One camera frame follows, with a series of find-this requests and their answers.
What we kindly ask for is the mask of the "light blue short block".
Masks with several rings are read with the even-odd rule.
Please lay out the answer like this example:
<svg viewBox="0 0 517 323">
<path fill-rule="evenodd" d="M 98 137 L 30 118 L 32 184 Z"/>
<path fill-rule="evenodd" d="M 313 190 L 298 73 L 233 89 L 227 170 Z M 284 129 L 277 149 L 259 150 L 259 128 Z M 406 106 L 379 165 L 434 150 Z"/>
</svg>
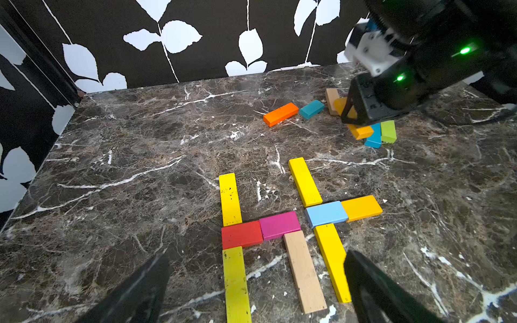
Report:
<svg viewBox="0 0 517 323">
<path fill-rule="evenodd" d="M 305 209 L 305 214 L 311 229 L 317 226 L 347 222 L 349 220 L 349 216 L 340 201 L 308 207 Z"/>
</svg>

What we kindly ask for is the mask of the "red block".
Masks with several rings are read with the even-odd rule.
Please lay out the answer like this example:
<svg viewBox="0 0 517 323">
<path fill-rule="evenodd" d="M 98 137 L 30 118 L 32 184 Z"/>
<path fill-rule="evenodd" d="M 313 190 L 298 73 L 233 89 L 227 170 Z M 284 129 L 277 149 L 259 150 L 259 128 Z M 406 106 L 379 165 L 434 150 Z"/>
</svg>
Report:
<svg viewBox="0 0 517 323">
<path fill-rule="evenodd" d="M 263 243 L 263 234 L 259 221 L 239 223 L 222 228 L 222 248 L 250 247 Z"/>
</svg>

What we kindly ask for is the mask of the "magenta block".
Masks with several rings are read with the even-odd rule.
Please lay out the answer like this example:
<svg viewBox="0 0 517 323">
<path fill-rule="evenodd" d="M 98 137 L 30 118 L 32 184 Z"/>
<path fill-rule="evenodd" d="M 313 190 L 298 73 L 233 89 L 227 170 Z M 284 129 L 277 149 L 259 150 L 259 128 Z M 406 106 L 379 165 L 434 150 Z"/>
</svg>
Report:
<svg viewBox="0 0 517 323">
<path fill-rule="evenodd" d="M 263 240 L 274 240 L 284 235 L 300 231 L 300 222 L 295 211 L 265 217 L 259 220 Z"/>
</svg>

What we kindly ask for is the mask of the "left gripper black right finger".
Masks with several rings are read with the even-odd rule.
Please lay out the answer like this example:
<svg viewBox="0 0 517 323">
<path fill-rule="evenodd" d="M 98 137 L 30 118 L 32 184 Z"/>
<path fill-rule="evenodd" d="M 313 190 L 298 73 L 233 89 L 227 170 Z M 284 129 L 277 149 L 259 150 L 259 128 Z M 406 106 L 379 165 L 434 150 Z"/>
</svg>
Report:
<svg viewBox="0 0 517 323">
<path fill-rule="evenodd" d="M 348 251 L 343 268 L 359 322 L 442 321 L 362 253 Z"/>
</svg>

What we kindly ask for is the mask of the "yellow-green long block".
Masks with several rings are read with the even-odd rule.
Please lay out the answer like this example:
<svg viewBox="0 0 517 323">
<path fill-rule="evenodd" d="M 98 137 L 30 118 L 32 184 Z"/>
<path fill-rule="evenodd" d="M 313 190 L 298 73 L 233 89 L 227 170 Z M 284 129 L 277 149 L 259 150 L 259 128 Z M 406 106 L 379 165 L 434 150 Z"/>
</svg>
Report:
<svg viewBox="0 0 517 323">
<path fill-rule="evenodd" d="M 252 322 L 242 247 L 223 250 L 227 322 Z"/>
</svg>

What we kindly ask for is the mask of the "amber short block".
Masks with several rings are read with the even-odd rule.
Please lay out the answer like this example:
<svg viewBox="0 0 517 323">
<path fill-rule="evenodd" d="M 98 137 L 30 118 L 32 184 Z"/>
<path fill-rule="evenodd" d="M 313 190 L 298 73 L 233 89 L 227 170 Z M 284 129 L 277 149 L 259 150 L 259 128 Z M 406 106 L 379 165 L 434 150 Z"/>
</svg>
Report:
<svg viewBox="0 0 517 323">
<path fill-rule="evenodd" d="M 373 195 L 342 201 L 341 205 L 348 216 L 347 222 L 375 217 L 381 215 L 383 212 Z"/>
</svg>

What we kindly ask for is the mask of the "yellow long block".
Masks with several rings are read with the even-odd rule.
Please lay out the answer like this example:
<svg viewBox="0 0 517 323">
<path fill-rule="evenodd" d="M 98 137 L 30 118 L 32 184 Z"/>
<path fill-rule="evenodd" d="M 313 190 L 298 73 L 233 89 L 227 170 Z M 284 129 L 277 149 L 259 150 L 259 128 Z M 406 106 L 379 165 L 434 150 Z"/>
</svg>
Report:
<svg viewBox="0 0 517 323">
<path fill-rule="evenodd" d="M 235 173 L 219 176 L 223 227 L 242 223 Z"/>
</svg>

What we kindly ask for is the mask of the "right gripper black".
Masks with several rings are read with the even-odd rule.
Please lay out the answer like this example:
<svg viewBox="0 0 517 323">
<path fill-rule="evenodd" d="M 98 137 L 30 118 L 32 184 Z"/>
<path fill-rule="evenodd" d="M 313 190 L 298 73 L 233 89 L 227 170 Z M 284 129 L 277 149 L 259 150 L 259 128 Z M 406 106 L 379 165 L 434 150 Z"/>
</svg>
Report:
<svg viewBox="0 0 517 323">
<path fill-rule="evenodd" d="M 403 109 L 395 109 L 378 99 L 374 84 L 374 78 L 368 73 L 358 74 L 351 80 L 347 103 L 341 113 L 343 124 L 365 127 L 402 118 L 414 110 L 424 110 L 428 107 L 426 99 Z"/>
</svg>

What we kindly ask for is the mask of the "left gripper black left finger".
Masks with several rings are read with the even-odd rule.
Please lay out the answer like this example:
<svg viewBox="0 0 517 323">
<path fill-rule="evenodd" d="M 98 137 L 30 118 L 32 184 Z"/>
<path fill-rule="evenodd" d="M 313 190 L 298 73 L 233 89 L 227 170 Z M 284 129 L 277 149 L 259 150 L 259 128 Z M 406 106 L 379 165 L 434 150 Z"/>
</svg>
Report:
<svg viewBox="0 0 517 323">
<path fill-rule="evenodd" d="M 169 278 L 168 255 L 159 250 L 78 322 L 157 322 Z"/>
</svg>

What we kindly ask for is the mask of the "tan wood long block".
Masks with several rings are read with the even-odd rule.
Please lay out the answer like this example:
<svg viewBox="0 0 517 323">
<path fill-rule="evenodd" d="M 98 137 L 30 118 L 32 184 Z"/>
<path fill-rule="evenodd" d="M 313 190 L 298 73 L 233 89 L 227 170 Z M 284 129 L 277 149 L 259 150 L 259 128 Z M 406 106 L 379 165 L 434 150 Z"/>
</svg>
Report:
<svg viewBox="0 0 517 323">
<path fill-rule="evenodd" d="M 327 309 L 319 278 L 302 231 L 284 235 L 296 289 L 304 314 Z"/>
</svg>

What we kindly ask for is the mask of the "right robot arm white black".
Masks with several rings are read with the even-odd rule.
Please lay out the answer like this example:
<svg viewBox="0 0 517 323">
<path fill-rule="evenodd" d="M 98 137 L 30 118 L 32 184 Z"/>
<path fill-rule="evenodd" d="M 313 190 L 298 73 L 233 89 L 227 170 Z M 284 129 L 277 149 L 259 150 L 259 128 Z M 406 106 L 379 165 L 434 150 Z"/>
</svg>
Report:
<svg viewBox="0 0 517 323">
<path fill-rule="evenodd" d="M 439 92 L 477 73 L 516 112 L 515 1 L 367 1 L 371 18 L 346 48 L 355 76 L 341 120 L 364 127 L 426 110 Z"/>
</svg>

